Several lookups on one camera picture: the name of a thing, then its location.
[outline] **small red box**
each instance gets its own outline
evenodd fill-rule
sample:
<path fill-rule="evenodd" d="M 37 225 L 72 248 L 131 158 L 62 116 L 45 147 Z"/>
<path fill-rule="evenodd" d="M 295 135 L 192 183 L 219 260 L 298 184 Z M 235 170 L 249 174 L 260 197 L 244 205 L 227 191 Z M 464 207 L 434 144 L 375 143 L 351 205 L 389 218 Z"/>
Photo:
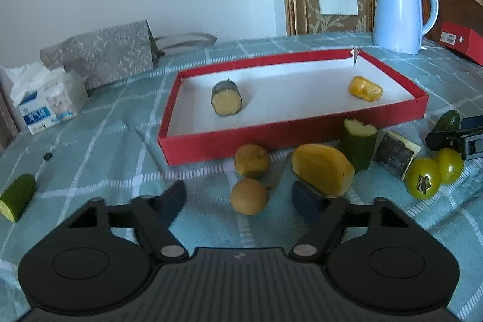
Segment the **small red box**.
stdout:
<path fill-rule="evenodd" d="M 441 27 L 440 44 L 483 66 L 483 37 L 473 29 L 445 21 Z"/>
<path fill-rule="evenodd" d="M 347 87 L 363 75 L 385 90 L 373 103 Z M 218 117 L 211 88 L 232 79 L 242 110 Z M 341 136 L 345 118 L 377 128 L 420 119 L 429 96 L 373 56 L 350 49 L 248 58 L 180 71 L 168 98 L 158 143 L 169 165 L 231 157 L 247 143 L 268 151 Z"/>

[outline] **barcode label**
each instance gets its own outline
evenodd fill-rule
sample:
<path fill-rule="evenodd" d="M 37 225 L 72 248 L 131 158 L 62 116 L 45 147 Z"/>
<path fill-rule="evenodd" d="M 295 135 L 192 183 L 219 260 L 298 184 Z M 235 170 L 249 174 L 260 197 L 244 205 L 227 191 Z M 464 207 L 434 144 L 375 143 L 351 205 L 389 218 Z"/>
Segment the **barcode label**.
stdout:
<path fill-rule="evenodd" d="M 441 41 L 443 43 L 454 45 L 456 42 L 456 35 L 448 32 L 441 32 Z"/>

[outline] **wall switch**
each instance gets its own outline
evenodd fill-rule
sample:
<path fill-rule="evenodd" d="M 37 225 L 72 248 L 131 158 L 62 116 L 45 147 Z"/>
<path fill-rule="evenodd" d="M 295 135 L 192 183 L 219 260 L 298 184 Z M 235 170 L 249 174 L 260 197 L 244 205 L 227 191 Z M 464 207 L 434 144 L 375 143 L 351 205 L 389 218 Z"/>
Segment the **wall switch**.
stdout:
<path fill-rule="evenodd" d="M 320 14 L 358 16 L 357 0 L 319 0 Z"/>

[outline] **teal checkered tablecloth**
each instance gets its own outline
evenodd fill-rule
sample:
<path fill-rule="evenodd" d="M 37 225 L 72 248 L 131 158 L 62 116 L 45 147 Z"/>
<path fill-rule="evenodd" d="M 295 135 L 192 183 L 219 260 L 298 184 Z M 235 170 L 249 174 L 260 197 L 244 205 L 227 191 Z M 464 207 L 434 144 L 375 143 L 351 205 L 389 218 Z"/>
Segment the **teal checkered tablecloth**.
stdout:
<path fill-rule="evenodd" d="M 0 217 L 0 319 L 16 320 L 28 310 L 16 277 L 22 256 L 94 196 L 108 204 L 124 204 L 140 194 L 159 194 L 175 180 L 183 180 L 187 204 L 171 230 L 190 252 L 196 246 L 287 248 L 306 231 L 290 203 L 296 179 L 290 165 L 268 206 L 257 216 L 245 217 L 229 204 L 230 189 L 238 180 L 233 159 L 166 164 L 156 135 L 177 71 L 260 55 L 360 46 L 430 94 L 424 119 L 391 127 L 423 145 L 425 133 L 450 108 L 464 116 L 483 113 L 483 68 L 433 42 L 424 40 L 423 45 L 426 49 L 418 55 L 404 55 L 374 46 L 370 33 L 344 32 L 244 40 L 165 56 L 151 72 L 94 91 L 73 120 L 35 136 L 22 132 L 0 158 L 0 186 L 31 173 L 38 190 L 19 222 Z M 45 162 L 48 151 L 53 157 Z M 278 172 L 290 152 L 270 154 L 271 174 Z M 417 201 L 402 182 L 372 164 L 356 175 L 346 194 L 352 203 L 390 198 L 455 255 L 461 277 L 449 307 L 458 318 L 471 322 L 483 320 L 482 180 L 483 161 L 468 161 L 456 183 L 442 186 L 427 201 Z M 132 231 L 115 233 L 133 239 Z"/>

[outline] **electric kettle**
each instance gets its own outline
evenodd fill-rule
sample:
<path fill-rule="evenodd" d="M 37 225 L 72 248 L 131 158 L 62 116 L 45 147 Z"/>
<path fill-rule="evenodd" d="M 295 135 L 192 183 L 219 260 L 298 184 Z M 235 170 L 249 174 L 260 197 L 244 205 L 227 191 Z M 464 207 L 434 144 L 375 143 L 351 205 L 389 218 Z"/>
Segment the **electric kettle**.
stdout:
<path fill-rule="evenodd" d="M 398 53 L 417 54 L 421 38 L 438 17 L 439 0 L 431 1 L 431 14 L 423 26 L 421 0 L 376 0 L 373 42 Z"/>

